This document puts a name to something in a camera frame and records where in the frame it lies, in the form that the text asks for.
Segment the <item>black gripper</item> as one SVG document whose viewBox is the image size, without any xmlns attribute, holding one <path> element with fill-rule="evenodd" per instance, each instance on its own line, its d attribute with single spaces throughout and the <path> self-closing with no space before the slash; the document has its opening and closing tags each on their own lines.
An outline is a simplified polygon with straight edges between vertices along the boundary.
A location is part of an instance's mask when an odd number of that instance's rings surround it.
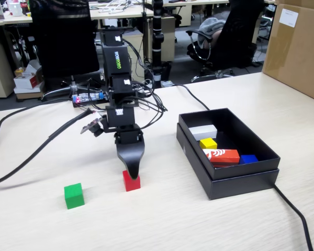
<svg viewBox="0 0 314 251">
<path fill-rule="evenodd" d="M 119 159 L 124 163 L 131 179 L 136 180 L 145 150 L 141 128 L 139 126 L 123 126 L 117 129 L 114 137 Z"/>
</svg>

